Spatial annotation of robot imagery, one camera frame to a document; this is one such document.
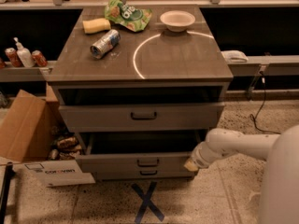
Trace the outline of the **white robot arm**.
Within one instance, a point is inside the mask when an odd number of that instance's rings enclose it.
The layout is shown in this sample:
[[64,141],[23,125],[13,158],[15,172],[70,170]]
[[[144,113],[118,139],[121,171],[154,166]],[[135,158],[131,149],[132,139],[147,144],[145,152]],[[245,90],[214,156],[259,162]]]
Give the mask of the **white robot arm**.
[[198,171],[236,153],[265,160],[258,224],[299,224],[299,126],[281,134],[209,131],[184,167]]

